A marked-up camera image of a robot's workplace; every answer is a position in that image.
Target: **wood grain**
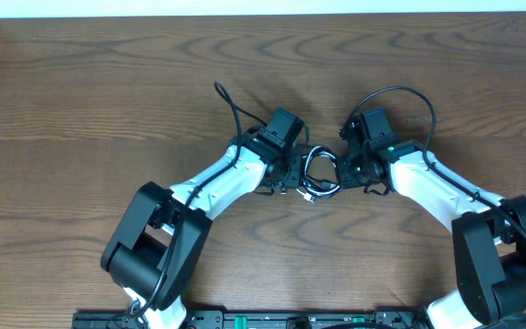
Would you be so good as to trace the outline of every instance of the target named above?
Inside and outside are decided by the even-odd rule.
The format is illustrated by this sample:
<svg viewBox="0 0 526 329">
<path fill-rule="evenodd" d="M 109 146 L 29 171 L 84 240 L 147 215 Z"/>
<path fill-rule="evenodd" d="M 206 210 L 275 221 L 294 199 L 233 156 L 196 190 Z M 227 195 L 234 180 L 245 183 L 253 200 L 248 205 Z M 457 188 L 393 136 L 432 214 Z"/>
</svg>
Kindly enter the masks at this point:
<svg viewBox="0 0 526 329">
<path fill-rule="evenodd" d="M 411 86 L 437 107 L 445 164 L 526 195 L 526 14 L 0 20 L 0 328 L 66 328 L 77 310 L 127 304 L 100 254 L 139 186 L 183 181 L 224 152 L 235 128 L 214 80 L 264 119 L 295 112 L 339 154 L 361 97 Z M 405 138 L 429 128 L 410 95 L 371 106 Z M 358 310 L 455 286 L 442 225 L 399 195 L 350 190 L 316 205 L 242 197 L 184 298 Z"/>
</svg>

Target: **white wall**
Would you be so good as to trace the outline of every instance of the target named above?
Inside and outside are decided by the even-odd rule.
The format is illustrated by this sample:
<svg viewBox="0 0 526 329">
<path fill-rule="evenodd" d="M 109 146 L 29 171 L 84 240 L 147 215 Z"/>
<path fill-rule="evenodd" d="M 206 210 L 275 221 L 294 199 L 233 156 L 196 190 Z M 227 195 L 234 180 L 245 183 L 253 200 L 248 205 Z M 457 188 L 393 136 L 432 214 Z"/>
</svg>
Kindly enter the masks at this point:
<svg viewBox="0 0 526 329">
<path fill-rule="evenodd" d="M 0 18 L 526 11 L 526 0 L 0 0 Z"/>
</svg>

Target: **green component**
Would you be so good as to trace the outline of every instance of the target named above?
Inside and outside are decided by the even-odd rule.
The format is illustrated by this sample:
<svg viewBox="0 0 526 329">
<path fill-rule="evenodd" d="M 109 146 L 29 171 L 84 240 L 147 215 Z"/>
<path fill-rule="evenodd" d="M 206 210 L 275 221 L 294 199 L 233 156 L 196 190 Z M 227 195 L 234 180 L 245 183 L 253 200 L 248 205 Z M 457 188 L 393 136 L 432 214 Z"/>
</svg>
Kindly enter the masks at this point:
<svg viewBox="0 0 526 329">
<path fill-rule="evenodd" d="M 247 317 L 246 316 L 235 317 L 235 329 L 247 329 Z"/>
<path fill-rule="evenodd" d="M 358 318 L 353 318 L 352 319 L 352 322 L 357 324 L 357 323 L 362 323 L 362 322 L 365 322 L 366 320 L 364 320 L 363 317 L 358 317 Z M 354 327 L 354 329 L 363 329 L 364 327 Z"/>
</svg>

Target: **white background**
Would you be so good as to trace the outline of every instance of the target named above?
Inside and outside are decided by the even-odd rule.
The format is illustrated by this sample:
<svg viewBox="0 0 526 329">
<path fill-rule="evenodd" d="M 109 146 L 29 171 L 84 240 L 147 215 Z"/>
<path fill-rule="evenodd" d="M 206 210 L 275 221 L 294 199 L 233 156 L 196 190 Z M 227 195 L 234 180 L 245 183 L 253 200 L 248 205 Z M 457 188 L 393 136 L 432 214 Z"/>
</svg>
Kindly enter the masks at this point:
<svg viewBox="0 0 526 329">
<path fill-rule="evenodd" d="M 526 11 L 526 0 L 0 0 L 0 18 Z"/>
</svg>

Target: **wooden table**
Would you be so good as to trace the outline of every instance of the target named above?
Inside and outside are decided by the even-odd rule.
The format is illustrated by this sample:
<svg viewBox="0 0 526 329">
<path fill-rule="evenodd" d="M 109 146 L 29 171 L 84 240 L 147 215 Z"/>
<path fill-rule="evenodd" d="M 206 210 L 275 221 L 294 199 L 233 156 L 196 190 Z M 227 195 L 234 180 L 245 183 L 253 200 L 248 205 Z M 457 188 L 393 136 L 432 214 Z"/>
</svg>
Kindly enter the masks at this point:
<svg viewBox="0 0 526 329">
<path fill-rule="evenodd" d="M 526 195 L 526 14 L 0 20 L 0 327 L 66 328 L 77 310 L 127 305 L 100 254 L 139 186 L 184 181 L 225 151 L 235 126 L 214 80 L 266 120 L 279 105 L 296 113 L 338 154 L 356 102 L 413 87 L 437 107 L 442 162 Z M 375 106 L 424 139 L 418 98 L 392 92 Z M 316 205 L 240 198 L 184 298 L 359 310 L 455 287 L 441 224 L 410 199 L 356 189 Z"/>
</svg>

